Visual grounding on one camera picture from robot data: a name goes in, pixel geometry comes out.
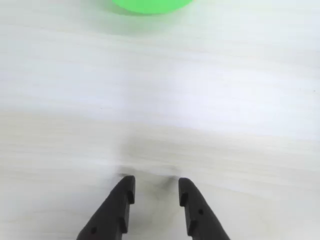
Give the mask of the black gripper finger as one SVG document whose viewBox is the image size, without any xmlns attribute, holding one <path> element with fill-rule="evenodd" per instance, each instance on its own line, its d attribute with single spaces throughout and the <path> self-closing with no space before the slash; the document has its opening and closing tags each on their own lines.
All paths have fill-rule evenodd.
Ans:
<svg viewBox="0 0 320 240">
<path fill-rule="evenodd" d="M 178 193 L 188 236 L 194 240 L 230 240 L 204 196 L 189 178 L 179 178 Z"/>
<path fill-rule="evenodd" d="M 135 203 L 136 179 L 123 177 L 79 232 L 77 240 L 121 240 L 128 233 L 130 206 Z"/>
</svg>

